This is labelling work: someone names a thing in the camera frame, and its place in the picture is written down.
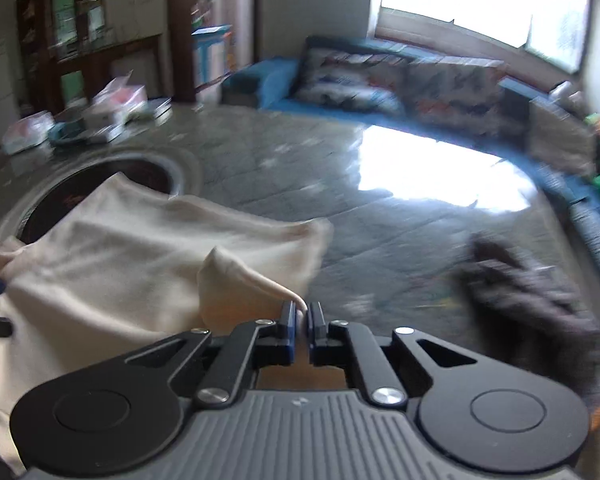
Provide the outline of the cream sweater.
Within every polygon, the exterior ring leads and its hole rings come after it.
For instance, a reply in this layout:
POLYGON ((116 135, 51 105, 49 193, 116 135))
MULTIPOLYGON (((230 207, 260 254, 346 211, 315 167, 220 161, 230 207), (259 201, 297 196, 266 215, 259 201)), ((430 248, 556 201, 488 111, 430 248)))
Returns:
POLYGON ((37 242, 0 247, 0 463, 22 474, 9 432, 32 388, 167 336, 276 318, 301 302, 332 240, 325 219, 281 222, 130 183, 37 242))

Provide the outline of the round black table heater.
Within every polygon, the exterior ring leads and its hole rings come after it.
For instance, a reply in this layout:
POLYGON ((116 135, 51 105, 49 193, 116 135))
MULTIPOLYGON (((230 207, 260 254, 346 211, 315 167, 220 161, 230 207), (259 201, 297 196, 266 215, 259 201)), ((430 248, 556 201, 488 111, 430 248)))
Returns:
POLYGON ((197 192, 198 177, 198 168, 190 160, 166 153, 122 151, 91 156, 59 170, 27 192, 0 224, 0 244, 9 237, 33 244, 120 184, 132 183, 173 197, 197 192))

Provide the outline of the wet wipes pack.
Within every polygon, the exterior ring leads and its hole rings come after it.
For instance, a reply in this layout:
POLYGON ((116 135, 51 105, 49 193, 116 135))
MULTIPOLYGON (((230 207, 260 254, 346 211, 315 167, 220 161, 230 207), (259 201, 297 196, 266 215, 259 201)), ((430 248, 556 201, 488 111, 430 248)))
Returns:
POLYGON ((9 156, 36 148, 48 138, 55 119, 50 112, 38 112, 14 122, 3 136, 1 148, 9 156))

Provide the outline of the grey knit garment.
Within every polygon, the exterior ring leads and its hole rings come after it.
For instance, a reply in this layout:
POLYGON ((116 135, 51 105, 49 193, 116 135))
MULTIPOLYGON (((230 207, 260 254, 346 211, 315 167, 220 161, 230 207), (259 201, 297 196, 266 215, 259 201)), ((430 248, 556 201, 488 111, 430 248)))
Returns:
POLYGON ((600 416, 600 322, 562 270, 475 233, 458 277, 500 356, 567 386, 600 416))

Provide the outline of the tissue box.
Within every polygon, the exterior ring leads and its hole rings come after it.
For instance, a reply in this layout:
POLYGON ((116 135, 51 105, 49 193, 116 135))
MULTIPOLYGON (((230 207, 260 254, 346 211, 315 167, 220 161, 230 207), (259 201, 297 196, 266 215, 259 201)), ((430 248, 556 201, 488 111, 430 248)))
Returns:
POLYGON ((146 105, 148 99, 145 86, 129 84, 132 75, 130 70, 129 73, 114 78, 94 96, 82 113, 87 129, 123 126, 129 114, 146 105))

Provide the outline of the dark wooden cabinet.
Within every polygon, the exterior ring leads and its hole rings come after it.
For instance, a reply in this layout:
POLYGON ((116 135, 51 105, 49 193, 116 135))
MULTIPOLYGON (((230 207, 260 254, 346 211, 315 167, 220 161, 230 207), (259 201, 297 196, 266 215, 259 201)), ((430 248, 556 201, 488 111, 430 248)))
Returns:
POLYGON ((117 25, 114 0, 16 0, 17 37, 26 103, 59 113, 94 98, 109 79, 131 73, 148 96, 164 90, 160 36, 144 32, 138 0, 117 25))

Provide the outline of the green booklet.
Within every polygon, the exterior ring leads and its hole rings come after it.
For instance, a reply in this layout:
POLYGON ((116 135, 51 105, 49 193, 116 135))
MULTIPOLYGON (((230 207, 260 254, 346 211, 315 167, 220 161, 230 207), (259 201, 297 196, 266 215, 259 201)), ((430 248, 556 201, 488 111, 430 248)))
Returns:
POLYGON ((136 120, 137 122, 149 122, 150 120, 156 120, 167 112, 170 112, 171 104, 172 101, 170 98, 148 100, 133 110, 130 114, 130 118, 132 120, 136 120))

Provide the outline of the flat butterfly cushion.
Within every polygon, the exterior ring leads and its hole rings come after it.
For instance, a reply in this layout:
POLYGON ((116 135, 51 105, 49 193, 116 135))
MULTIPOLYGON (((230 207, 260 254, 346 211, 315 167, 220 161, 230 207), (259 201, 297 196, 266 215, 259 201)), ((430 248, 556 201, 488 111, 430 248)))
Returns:
POLYGON ((294 90, 298 101, 346 110, 400 117, 405 114, 406 58, 391 54, 306 51, 294 90))

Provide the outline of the upright butterfly cushion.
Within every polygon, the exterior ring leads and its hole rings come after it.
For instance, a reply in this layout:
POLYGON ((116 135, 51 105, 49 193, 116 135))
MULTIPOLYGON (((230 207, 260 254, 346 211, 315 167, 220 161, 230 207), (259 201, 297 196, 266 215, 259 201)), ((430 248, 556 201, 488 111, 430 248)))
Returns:
POLYGON ((488 58, 421 58, 407 67, 404 103, 421 122, 492 136, 501 125, 505 69, 488 58))

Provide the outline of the blue white kids cabinet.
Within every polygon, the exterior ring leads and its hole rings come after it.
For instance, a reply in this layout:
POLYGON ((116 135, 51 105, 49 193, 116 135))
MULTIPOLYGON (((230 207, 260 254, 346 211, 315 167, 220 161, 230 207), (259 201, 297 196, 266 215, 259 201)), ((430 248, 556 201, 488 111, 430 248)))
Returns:
POLYGON ((228 48, 232 26, 223 24, 201 27, 192 33, 194 46, 194 81, 197 87, 214 84, 230 72, 228 48))

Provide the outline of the grey cushion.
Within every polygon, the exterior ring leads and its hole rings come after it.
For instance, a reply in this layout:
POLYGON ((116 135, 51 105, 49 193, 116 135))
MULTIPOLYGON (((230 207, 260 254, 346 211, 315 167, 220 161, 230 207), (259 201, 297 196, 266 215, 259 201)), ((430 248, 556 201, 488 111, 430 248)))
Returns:
POLYGON ((540 98, 530 102, 529 119, 527 151, 533 158, 568 174, 594 176, 596 139, 584 122, 540 98))

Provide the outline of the blue corner sofa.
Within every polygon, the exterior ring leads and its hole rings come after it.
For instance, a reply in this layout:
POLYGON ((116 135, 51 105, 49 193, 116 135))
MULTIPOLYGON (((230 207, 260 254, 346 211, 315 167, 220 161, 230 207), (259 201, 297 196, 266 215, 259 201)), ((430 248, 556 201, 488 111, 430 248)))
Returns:
POLYGON ((402 129, 501 156, 542 188, 600 272, 600 116, 509 77, 502 61, 309 36, 221 84, 224 104, 402 129))

